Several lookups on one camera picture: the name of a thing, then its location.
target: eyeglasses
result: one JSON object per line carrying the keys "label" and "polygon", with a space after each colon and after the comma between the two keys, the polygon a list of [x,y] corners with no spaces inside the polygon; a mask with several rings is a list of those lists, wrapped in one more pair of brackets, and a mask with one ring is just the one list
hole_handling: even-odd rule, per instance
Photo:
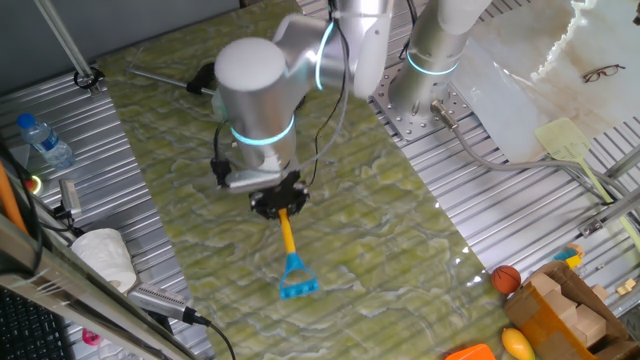
{"label": "eyeglasses", "polygon": [[582,75],[585,83],[596,82],[600,79],[600,75],[604,76],[612,76],[618,73],[618,69],[626,69],[624,66],[620,66],[619,64],[605,66],[600,69],[595,69],[589,71],[588,73]]}

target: blue led ring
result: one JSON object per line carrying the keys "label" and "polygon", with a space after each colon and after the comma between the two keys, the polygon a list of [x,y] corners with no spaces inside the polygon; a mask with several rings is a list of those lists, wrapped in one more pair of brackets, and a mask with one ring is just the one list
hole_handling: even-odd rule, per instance
{"label": "blue led ring", "polygon": [[316,86],[318,90],[322,90],[322,83],[320,82],[320,63],[322,62],[322,55],[324,54],[324,48],[327,46],[327,40],[329,40],[329,35],[333,30],[333,21],[329,23],[329,26],[324,31],[322,35],[322,40],[320,40],[320,46],[318,47],[318,54],[316,55]]}
{"label": "blue led ring", "polygon": [[289,124],[289,126],[287,126],[286,129],[284,129],[283,132],[281,132],[280,134],[276,135],[276,136],[272,136],[270,138],[267,139],[260,139],[260,140],[255,140],[255,139],[249,139],[247,137],[244,137],[240,134],[238,134],[238,132],[232,127],[231,128],[231,133],[233,134],[233,136],[238,139],[238,141],[241,141],[247,145],[254,145],[254,146],[263,146],[263,145],[270,145],[273,144],[274,142],[282,139],[283,137],[285,137],[287,135],[287,133],[289,133],[289,131],[291,131],[291,129],[293,128],[293,123],[295,120],[295,116],[292,115],[291,116],[291,123]]}
{"label": "blue led ring", "polygon": [[407,52],[407,59],[409,60],[409,62],[411,63],[411,65],[413,65],[414,68],[416,68],[416,70],[420,71],[421,73],[425,73],[427,75],[444,75],[444,74],[448,74],[450,72],[453,71],[453,69],[455,69],[458,66],[458,63],[456,63],[455,65],[453,65],[453,67],[447,71],[429,71],[429,70],[425,70],[421,67],[419,67],[418,65],[416,65],[416,63],[413,62],[413,60],[411,60],[411,55]]}

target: orange handle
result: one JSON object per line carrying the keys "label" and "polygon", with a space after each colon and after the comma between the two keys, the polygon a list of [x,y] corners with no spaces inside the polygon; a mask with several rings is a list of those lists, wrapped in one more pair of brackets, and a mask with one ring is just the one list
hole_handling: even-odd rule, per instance
{"label": "orange handle", "polygon": [[287,209],[278,210],[280,216],[280,224],[282,225],[282,237],[284,238],[284,250],[287,254],[296,252],[296,244],[293,242],[293,232],[291,232],[291,223],[289,223],[289,214]]}
{"label": "orange handle", "polygon": [[22,215],[20,215],[16,196],[13,193],[13,189],[11,189],[9,177],[4,171],[2,162],[0,162],[0,198],[2,198],[2,204],[4,205],[4,209],[7,212],[9,220],[11,220],[11,222],[13,222],[20,230],[24,231],[25,234],[29,234],[27,232],[27,227],[24,225],[24,221],[22,221]]}

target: mounting plate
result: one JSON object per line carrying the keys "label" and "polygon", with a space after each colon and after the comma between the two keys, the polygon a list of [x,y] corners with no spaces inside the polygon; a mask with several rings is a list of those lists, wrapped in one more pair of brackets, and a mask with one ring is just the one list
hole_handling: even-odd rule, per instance
{"label": "mounting plate", "polygon": [[[402,64],[386,69],[372,99],[378,103],[382,111],[389,117],[391,126],[396,129],[398,134],[407,141],[413,141],[427,135],[435,128],[441,127],[442,122],[437,121],[436,117],[403,119],[402,115],[393,109],[387,91],[389,90],[389,84],[400,71],[402,71]],[[464,118],[472,113],[469,105],[458,95],[458,91],[452,84],[449,84],[449,93],[451,96],[444,102],[444,105],[456,119]]]}

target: table surface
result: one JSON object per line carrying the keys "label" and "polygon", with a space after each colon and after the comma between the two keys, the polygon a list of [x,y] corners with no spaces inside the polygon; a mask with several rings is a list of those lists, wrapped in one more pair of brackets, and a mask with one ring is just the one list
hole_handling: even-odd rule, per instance
{"label": "table surface", "polygon": [[[296,11],[293,1],[269,0],[164,35],[140,45],[135,67],[186,82],[229,42],[271,38]],[[502,352],[503,297],[368,104],[354,98],[310,201],[292,218],[298,252],[321,289],[280,300],[278,223],[252,214],[246,194],[215,188],[210,98],[125,75],[140,46],[99,65],[196,307],[239,358],[442,358],[481,342]],[[301,159],[313,156],[336,99],[313,91],[296,114]],[[209,335],[219,358],[230,358]]]}

